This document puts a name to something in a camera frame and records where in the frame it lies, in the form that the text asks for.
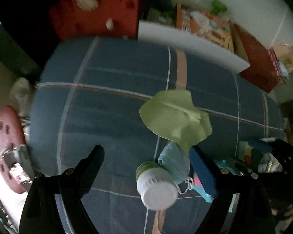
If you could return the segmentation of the light blue face mask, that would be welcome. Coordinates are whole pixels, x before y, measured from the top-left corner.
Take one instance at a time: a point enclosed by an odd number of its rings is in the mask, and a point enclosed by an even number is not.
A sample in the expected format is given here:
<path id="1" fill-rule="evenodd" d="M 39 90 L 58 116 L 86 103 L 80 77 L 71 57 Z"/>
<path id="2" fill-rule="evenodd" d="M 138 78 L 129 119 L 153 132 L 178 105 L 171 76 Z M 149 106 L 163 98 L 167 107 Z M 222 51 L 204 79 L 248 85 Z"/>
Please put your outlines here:
<path id="1" fill-rule="evenodd" d="M 189 176 L 189 155 L 184 153 L 178 144 L 168 143 L 160 153 L 157 162 L 169 172 L 179 194 L 183 195 L 194 188 L 194 181 Z"/>

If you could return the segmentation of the light green cloth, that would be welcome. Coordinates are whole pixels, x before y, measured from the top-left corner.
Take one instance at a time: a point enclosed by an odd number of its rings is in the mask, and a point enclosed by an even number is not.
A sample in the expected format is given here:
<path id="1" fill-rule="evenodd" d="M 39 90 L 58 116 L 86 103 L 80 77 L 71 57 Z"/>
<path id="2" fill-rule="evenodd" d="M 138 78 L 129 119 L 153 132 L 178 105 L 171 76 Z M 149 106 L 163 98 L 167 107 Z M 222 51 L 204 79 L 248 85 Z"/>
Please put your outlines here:
<path id="1" fill-rule="evenodd" d="M 186 154 L 213 132 L 209 114 L 194 106 L 188 90 L 158 92 L 139 113 L 151 132 L 175 142 Z"/>

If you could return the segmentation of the teal plastic container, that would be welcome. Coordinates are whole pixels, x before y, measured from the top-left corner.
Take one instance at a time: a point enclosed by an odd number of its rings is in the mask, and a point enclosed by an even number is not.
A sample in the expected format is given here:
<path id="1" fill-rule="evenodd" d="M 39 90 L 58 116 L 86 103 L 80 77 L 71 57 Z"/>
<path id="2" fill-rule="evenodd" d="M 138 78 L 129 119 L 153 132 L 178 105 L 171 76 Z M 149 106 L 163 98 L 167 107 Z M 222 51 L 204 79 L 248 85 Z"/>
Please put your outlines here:
<path id="1" fill-rule="evenodd" d="M 218 166 L 218 168 L 227 168 L 232 174 L 237 174 L 237 172 L 231 168 L 230 166 L 228 166 L 227 162 L 225 160 L 221 160 L 221 161 L 214 161 L 216 163 L 216 165 Z M 193 173 L 193 181 L 194 181 L 194 190 L 199 193 L 201 195 L 201 197 L 207 202 L 207 203 L 212 203 L 214 198 L 212 197 L 212 195 L 208 194 L 205 189 L 203 188 L 203 185 L 200 181 L 200 179 L 198 178 L 198 175 L 196 174 L 196 172 Z"/>

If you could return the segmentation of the red plastic stool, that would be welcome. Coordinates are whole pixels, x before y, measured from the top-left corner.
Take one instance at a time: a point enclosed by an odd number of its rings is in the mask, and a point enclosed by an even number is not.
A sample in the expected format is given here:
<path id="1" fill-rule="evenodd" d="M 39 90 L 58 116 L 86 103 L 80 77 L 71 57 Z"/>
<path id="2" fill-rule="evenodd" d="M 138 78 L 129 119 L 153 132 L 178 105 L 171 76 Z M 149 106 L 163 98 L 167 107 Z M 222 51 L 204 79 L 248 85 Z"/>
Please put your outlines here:
<path id="1" fill-rule="evenodd" d="M 11 106 L 0 108 L 0 174 L 17 194 L 29 191 L 34 179 L 21 119 Z"/>

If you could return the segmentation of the white jar green label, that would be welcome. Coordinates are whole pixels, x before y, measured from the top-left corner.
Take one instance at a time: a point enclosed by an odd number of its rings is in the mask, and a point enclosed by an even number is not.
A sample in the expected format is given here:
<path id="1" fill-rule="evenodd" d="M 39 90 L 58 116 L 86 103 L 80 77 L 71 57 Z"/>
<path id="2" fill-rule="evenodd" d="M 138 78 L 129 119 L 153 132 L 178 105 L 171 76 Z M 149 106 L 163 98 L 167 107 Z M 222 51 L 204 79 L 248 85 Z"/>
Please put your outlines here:
<path id="1" fill-rule="evenodd" d="M 142 163 L 135 173 L 136 188 L 144 206 L 152 211 L 170 208 L 178 190 L 170 173 L 154 161 Z"/>

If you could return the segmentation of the red cardboard box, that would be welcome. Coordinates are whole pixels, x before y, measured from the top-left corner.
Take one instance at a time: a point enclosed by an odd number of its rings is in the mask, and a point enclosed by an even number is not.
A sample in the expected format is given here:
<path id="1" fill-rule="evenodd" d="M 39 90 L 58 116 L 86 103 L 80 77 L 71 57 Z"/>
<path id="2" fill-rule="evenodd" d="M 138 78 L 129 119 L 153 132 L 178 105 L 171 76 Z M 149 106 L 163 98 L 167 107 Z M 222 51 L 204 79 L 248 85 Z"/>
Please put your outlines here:
<path id="1" fill-rule="evenodd" d="M 239 73 L 240 77 L 270 93 L 281 81 L 274 53 L 237 23 L 231 23 L 230 27 L 234 53 L 249 64 Z"/>

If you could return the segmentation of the blue plaid cushion cover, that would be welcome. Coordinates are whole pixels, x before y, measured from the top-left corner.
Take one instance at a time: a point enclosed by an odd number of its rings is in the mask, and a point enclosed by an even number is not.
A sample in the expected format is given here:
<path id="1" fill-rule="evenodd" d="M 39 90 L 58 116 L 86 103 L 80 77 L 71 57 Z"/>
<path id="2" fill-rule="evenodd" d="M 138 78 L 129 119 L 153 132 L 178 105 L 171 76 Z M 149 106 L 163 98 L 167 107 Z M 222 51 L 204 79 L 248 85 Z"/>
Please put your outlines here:
<path id="1" fill-rule="evenodd" d="M 139 110 L 156 93 L 179 88 L 209 113 L 213 132 L 200 148 L 215 159 L 235 156 L 240 141 L 285 136 L 270 97 L 206 58 L 147 42 L 79 39 L 58 47 L 37 85 L 34 169 L 60 174 L 101 145 L 105 161 L 82 199 L 89 217 L 100 233 L 154 233 L 155 212 L 138 195 L 135 171 L 167 141 L 147 129 Z"/>

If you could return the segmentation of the white foam board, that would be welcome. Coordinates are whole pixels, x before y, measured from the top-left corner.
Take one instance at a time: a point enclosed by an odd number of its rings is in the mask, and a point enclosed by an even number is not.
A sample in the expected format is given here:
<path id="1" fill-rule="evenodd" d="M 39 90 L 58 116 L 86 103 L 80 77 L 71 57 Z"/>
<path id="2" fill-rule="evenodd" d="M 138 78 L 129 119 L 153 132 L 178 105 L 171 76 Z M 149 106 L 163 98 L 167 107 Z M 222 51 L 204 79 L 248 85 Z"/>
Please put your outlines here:
<path id="1" fill-rule="evenodd" d="M 233 74 L 239 74 L 250 67 L 247 61 L 217 44 L 154 22 L 139 22 L 138 40 L 190 52 L 227 69 Z"/>

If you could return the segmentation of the orange printed toy box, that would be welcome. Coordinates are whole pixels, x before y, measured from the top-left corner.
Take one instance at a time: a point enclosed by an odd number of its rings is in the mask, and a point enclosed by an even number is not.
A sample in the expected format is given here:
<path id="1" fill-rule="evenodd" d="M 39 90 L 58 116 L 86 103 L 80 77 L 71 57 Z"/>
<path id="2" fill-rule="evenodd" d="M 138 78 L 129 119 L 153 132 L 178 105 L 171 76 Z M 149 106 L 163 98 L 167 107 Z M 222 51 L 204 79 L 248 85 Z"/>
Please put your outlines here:
<path id="1" fill-rule="evenodd" d="M 176 28 L 186 33 L 206 39 L 234 52 L 233 37 L 229 22 L 210 14 L 196 11 L 177 4 Z"/>

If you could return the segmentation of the green dumbbell toy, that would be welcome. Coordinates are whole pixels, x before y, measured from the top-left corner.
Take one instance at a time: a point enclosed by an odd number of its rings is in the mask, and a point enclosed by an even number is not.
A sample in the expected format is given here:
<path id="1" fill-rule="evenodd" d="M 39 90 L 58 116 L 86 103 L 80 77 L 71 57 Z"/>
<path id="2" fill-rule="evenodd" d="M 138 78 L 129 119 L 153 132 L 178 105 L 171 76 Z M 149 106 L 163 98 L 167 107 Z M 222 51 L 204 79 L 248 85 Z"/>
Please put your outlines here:
<path id="1" fill-rule="evenodd" d="M 228 10 L 227 6 L 220 2 L 219 0 L 212 0 L 212 9 L 210 14 L 217 16 L 221 12 L 226 12 Z"/>

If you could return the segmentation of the red felt handbag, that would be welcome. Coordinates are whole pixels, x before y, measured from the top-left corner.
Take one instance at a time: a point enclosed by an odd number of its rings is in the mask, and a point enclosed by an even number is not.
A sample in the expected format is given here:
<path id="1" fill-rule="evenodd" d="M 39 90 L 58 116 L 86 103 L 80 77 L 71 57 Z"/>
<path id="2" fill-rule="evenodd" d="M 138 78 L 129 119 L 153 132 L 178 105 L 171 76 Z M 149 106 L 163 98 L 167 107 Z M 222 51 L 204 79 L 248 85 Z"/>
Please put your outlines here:
<path id="1" fill-rule="evenodd" d="M 61 0 L 50 10 L 57 36 L 136 39 L 142 0 Z"/>

